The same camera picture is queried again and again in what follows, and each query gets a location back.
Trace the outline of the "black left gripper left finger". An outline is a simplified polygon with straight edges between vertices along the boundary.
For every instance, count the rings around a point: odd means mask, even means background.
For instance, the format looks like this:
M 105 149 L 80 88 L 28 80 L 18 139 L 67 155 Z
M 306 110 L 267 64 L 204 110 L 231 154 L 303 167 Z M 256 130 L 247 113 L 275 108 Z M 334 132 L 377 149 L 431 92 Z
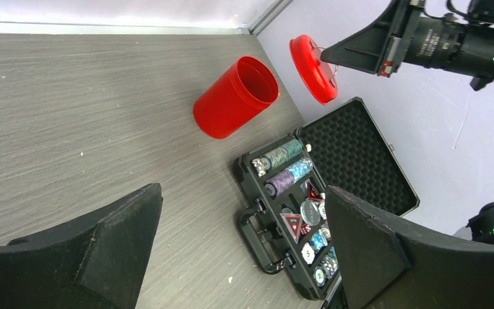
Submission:
M 0 308 L 134 308 L 162 203 L 150 183 L 0 246 Z

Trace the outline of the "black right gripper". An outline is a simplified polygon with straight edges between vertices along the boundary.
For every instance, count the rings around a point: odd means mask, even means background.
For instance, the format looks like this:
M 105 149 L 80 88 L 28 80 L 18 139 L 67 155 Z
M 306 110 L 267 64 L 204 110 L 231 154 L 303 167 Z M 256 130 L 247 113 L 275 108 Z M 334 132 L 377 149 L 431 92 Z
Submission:
M 370 25 L 324 49 L 320 60 L 382 77 L 402 63 L 429 68 L 443 35 L 443 19 L 425 14 L 424 1 L 391 1 Z

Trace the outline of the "red round lid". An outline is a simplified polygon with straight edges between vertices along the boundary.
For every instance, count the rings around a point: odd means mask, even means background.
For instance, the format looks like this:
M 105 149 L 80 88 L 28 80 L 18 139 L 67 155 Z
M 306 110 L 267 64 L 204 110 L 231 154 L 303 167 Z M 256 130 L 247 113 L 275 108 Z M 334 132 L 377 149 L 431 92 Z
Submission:
M 325 48 L 317 45 L 308 35 L 290 40 L 289 50 L 300 78 L 310 94 L 321 105 L 327 105 L 338 96 L 336 73 L 321 59 Z

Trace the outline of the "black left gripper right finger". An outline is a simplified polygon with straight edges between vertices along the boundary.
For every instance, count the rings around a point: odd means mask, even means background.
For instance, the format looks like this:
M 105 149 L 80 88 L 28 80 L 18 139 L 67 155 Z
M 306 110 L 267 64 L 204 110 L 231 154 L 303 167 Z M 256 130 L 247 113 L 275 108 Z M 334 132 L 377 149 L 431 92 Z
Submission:
M 494 308 L 494 202 L 469 239 L 426 228 L 339 188 L 326 212 L 350 308 Z

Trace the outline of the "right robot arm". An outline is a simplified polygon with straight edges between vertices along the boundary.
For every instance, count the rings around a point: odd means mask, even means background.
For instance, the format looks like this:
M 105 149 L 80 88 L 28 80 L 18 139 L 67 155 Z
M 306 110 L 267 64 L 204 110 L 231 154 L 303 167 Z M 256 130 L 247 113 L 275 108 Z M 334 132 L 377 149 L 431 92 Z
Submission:
M 424 1 L 391 1 L 370 25 L 326 48 L 321 59 L 390 77 L 404 64 L 469 76 L 480 91 L 494 81 L 494 1 L 471 1 L 465 12 L 451 1 L 436 17 Z

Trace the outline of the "red tall cup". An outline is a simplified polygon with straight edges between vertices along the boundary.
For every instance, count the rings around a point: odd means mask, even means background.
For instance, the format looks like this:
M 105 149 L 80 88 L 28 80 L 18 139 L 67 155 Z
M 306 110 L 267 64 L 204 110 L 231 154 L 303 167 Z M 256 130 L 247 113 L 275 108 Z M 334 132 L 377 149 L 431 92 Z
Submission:
M 202 132 L 225 139 L 278 100 L 279 85 L 259 59 L 236 60 L 195 102 L 193 117 Z

